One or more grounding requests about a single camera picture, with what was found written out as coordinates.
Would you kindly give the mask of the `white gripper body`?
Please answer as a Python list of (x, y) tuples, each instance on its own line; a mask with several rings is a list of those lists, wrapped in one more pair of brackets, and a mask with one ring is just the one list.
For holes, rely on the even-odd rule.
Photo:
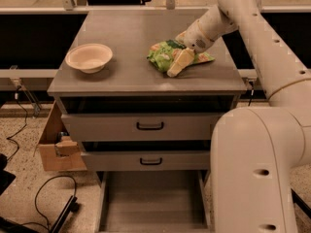
[(207, 33), (208, 26), (203, 17), (197, 19), (184, 31), (186, 32), (184, 45), (196, 53), (202, 53), (212, 47), (215, 41)]

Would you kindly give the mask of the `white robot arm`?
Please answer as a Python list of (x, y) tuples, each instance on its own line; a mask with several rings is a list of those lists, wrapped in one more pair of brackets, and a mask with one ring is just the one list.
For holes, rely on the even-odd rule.
[(239, 31), (268, 100), (224, 114), (211, 140), (215, 233), (297, 233), (293, 167), (311, 162), (311, 73), (262, 17), (259, 0), (218, 0), (179, 35), (189, 51)]

